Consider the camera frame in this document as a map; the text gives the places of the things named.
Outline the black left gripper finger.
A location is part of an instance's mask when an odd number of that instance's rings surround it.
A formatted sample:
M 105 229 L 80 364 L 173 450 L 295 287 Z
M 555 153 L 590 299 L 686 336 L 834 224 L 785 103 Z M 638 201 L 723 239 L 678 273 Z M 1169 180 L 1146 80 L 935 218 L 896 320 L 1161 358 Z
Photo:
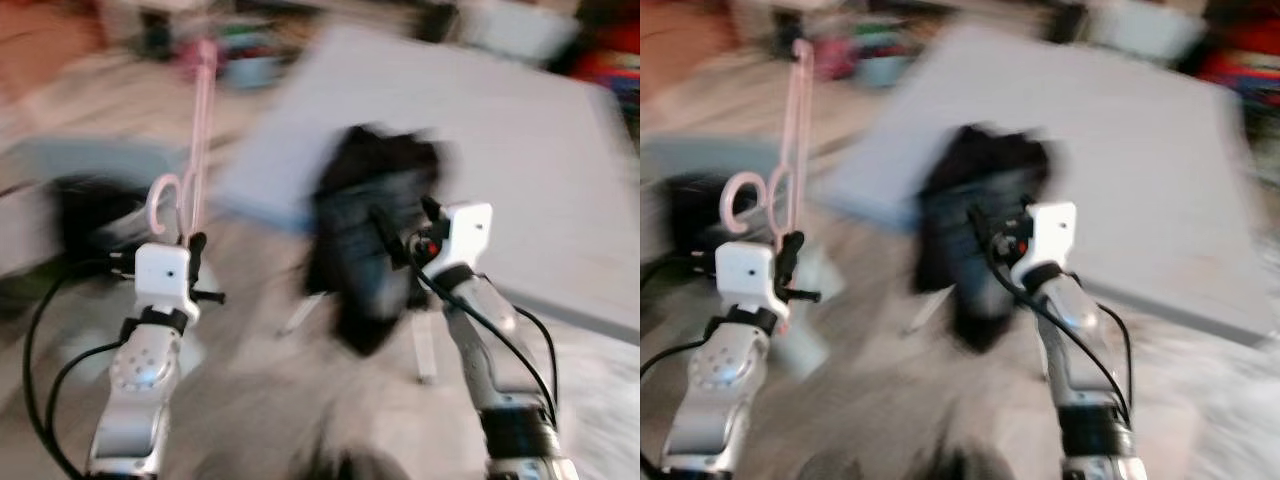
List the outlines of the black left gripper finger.
M 195 292 L 196 284 L 200 279 L 200 271 L 202 266 L 202 256 L 205 247 L 207 244 L 207 236 L 204 232 L 193 233 L 187 242 L 187 250 L 189 252 L 189 266 L 188 266 L 188 291 Z
M 792 230 L 780 237 L 780 250 L 774 256 L 774 288 L 787 289 L 792 284 L 797 256 L 804 244 L 804 233 Z

